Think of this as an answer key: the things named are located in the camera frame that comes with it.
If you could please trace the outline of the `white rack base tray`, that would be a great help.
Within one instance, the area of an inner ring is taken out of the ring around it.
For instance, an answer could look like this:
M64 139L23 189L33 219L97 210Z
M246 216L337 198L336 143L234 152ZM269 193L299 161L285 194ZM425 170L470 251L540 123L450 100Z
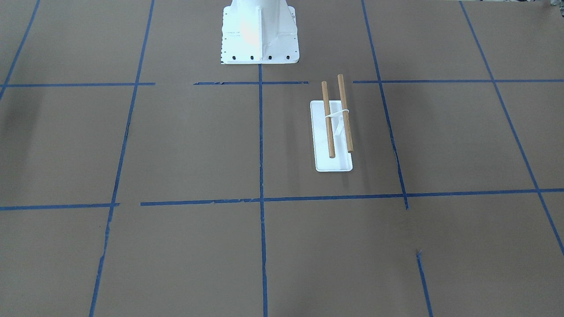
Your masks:
M314 149L315 169L318 172L349 172L353 170L353 160L347 137L345 114L339 100L329 101L327 112L322 100L310 102L312 119L312 141Z

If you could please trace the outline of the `rear wooden rack rod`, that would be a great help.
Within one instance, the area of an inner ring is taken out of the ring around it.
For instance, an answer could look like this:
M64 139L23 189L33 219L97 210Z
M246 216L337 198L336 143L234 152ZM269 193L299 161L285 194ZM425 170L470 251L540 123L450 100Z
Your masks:
M344 129L345 129L345 140L347 146L347 152L353 153L354 152L354 143L351 135L351 126L350 126L350 112L347 105L347 94L346 94L346 85L344 80L343 74L337 75L337 82L340 91L340 101L341 101L341 108L342 108L342 115L344 120Z

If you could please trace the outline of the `wooden rack rod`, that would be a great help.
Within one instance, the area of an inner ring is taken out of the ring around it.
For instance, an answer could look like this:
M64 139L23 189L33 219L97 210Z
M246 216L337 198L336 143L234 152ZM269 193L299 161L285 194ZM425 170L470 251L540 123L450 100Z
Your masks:
M347 94L346 94L346 85L344 80L343 74L337 75L337 82L340 91L340 101L341 101L341 108L342 108L342 115L344 120L344 129L345 129L345 140L347 146L347 152L353 153L354 152L354 143L351 135L351 126L350 126L350 112L347 105Z
M324 114L326 116L331 114L330 95L328 92L327 81L322 81L322 97L323 97ZM335 151L334 139L333 139L332 119L325 118L325 121L326 121L326 133L327 133L327 145L328 145L329 157L333 159L336 157L336 151Z

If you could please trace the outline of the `front wooden rack rod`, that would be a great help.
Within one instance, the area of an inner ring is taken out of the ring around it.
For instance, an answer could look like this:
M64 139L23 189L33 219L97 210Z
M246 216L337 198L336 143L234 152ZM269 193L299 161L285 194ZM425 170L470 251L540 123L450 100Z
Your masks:
M324 114L326 116L331 114L330 95L328 92L327 81L322 81L322 97L323 97ZM336 151L335 151L334 139L333 139L332 119L325 118L325 121L326 121L326 133L327 133L327 145L328 145L329 157L333 159L336 157Z

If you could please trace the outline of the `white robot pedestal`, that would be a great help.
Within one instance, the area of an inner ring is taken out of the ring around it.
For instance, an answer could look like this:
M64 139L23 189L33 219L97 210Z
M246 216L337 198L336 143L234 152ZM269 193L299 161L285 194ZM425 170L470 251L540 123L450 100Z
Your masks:
M286 0L233 0L222 18L222 64L299 62L296 11Z

